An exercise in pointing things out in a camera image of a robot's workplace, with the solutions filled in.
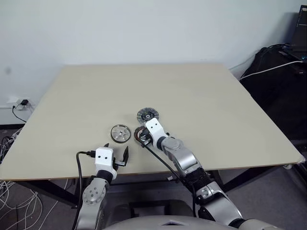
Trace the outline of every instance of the white wall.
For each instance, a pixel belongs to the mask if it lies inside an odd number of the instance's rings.
[[[0,124],[19,123],[6,102],[29,97],[37,104],[64,64],[231,68],[284,42],[301,4],[307,0],[2,0]],[[235,76],[250,61],[234,68]]]

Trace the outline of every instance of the power outlet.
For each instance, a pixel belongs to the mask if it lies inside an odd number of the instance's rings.
[[[23,100],[28,100],[29,101],[28,105],[32,104],[29,98],[12,99],[12,100],[9,100],[6,104],[9,105],[10,108],[13,108],[13,106],[15,106],[16,110],[23,110],[25,106],[20,104]]]

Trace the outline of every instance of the wall outlet plate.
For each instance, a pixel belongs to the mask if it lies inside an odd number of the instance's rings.
[[[30,98],[26,98],[26,97],[23,97],[23,98],[14,98],[14,99],[11,99],[9,100],[6,104],[10,107],[10,108],[13,108],[13,106],[16,106],[16,110],[23,110],[25,108],[24,105],[21,105],[20,103],[23,101],[23,100],[28,100],[28,105],[31,104],[33,105],[32,101],[30,100]]]

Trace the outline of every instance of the beige tabletop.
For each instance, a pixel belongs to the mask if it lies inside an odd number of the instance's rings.
[[[183,140],[204,169],[296,163],[299,152],[238,80],[220,64],[67,66],[41,99],[11,147],[0,179],[77,177],[76,152],[110,143],[126,167],[119,174],[167,168],[133,139],[137,112],[155,108],[172,136]],[[127,125],[131,138],[117,144],[112,126]],[[159,156],[173,164],[160,151]],[[81,156],[83,176],[94,159]]]

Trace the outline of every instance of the laptop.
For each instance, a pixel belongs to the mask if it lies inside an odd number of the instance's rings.
[[[307,62],[307,6],[301,5],[291,46],[285,52],[298,60]]]

